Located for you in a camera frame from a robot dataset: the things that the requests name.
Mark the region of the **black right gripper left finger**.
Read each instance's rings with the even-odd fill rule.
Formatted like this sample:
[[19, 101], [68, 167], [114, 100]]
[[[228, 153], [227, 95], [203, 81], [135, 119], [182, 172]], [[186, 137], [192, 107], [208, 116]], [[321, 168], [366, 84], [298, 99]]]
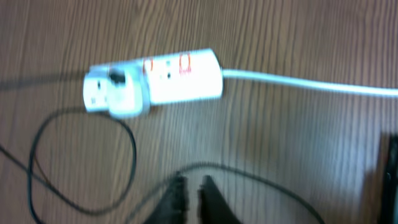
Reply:
[[144, 224], [184, 224], [187, 221], [187, 178], [173, 178], [154, 211]]

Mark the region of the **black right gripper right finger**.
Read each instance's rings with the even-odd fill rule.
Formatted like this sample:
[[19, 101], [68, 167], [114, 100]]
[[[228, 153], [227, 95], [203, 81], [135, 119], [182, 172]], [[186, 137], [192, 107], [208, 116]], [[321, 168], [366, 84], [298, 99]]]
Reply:
[[203, 177], [203, 182], [198, 191], [198, 198], [200, 223], [241, 224], [210, 175]]

